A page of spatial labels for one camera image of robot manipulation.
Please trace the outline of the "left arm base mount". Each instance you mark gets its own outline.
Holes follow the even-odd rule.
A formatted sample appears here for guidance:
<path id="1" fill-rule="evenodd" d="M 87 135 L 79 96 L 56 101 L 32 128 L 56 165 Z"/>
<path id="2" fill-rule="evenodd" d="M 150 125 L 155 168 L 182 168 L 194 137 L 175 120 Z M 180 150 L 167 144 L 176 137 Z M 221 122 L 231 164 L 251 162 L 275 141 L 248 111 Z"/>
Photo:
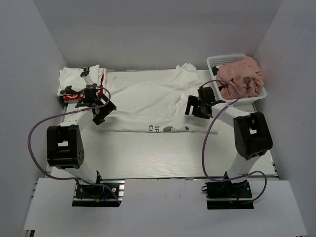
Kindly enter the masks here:
<path id="1" fill-rule="evenodd" d="M 104 183 L 111 191 L 104 186 L 82 185 L 76 183 L 72 207 L 119 207 L 115 196 L 122 201 L 123 183 L 110 181 Z"/>

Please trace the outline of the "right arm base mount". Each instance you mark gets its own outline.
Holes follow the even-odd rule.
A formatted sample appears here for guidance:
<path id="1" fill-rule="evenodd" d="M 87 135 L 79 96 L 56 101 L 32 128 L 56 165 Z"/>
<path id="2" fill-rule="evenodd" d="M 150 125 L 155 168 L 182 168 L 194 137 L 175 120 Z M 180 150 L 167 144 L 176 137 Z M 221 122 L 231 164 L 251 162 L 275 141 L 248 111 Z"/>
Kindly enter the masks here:
<path id="1" fill-rule="evenodd" d="M 208 210 L 253 209 L 252 192 L 249 182 L 208 182 L 201 191 L 206 194 Z"/>

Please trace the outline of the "pink t-shirt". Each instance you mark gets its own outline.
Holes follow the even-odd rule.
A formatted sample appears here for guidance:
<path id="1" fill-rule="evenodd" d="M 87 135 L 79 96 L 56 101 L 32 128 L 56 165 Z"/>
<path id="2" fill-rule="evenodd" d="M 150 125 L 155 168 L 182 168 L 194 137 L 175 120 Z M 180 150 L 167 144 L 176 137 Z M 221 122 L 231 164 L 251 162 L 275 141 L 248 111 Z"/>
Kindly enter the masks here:
<path id="1" fill-rule="evenodd" d="M 260 67 L 249 56 L 221 66 L 216 75 L 216 83 L 222 86 L 220 93 L 226 100 L 255 97 L 264 86 Z"/>

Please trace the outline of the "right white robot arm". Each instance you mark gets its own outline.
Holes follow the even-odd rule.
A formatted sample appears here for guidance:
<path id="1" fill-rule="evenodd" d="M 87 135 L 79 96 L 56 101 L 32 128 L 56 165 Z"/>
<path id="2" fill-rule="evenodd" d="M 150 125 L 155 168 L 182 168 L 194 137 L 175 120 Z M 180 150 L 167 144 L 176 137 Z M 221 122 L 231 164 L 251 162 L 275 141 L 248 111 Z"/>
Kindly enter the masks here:
<path id="1" fill-rule="evenodd" d="M 233 106 L 237 100 L 227 103 L 216 100 L 211 87 L 200 87 L 198 96 L 188 96 L 185 115 L 192 114 L 201 119 L 212 119 L 202 145 L 202 169 L 206 178 L 224 182 L 223 192 L 234 197 L 241 191 L 240 183 L 245 181 L 255 162 L 273 147 L 272 137 L 262 112 L 249 113 Z M 222 180 L 207 175 L 204 159 L 208 135 L 217 120 L 234 129 L 237 155 Z"/>

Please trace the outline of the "dark green t-shirt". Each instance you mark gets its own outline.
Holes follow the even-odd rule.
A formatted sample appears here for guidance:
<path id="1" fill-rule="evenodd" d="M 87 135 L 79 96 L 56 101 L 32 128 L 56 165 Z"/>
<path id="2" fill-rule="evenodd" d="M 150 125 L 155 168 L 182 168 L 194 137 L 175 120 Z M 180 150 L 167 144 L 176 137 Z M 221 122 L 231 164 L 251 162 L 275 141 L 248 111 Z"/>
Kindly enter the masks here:
<path id="1" fill-rule="evenodd" d="M 221 67 L 221 65 L 217 65 L 217 66 L 215 66 L 215 67 L 212 67 L 212 72 L 213 72 L 213 75 L 214 75 L 214 76 L 217 75 L 217 73 L 218 73 L 220 67 Z"/>

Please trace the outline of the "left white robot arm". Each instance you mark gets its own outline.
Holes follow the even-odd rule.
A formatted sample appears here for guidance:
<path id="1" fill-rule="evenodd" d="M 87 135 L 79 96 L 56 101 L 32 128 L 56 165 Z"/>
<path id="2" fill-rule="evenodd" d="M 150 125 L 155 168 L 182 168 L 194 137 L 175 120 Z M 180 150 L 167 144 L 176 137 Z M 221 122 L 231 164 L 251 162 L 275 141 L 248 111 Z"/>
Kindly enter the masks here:
<path id="1" fill-rule="evenodd" d="M 100 125 L 105 117 L 117 108 L 110 101 L 110 94 L 100 86 L 89 86 L 84 90 L 84 98 L 76 110 L 57 126 L 50 126 L 46 131 L 47 162 L 60 170 L 70 173 L 76 180 L 87 186 L 93 197 L 104 192 L 104 184 L 100 182 L 98 171 L 89 167 L 84 161 L 85 152 L 81 132 L 90 123 Z"/>

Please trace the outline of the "white cartoon print t-shirt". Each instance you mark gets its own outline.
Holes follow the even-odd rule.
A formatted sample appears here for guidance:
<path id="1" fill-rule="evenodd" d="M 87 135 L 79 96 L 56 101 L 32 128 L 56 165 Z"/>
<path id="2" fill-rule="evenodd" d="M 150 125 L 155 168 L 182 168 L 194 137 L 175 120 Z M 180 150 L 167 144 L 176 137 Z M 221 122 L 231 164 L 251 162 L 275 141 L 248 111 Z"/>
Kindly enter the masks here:
<path id="1" fill-rule="evenodd" d="M 109 77 L 105 88 L 117 109 L 106 116 L 98 129 L 115 132 L 201 132 L 219 131 L 217 120 L 185 115 L 188 97 L 197 96 L 202 82 L 192 64 L 177 66 L 169 75 L 155 78 L 135 72 L 136 79 L 121 73 Z"/>

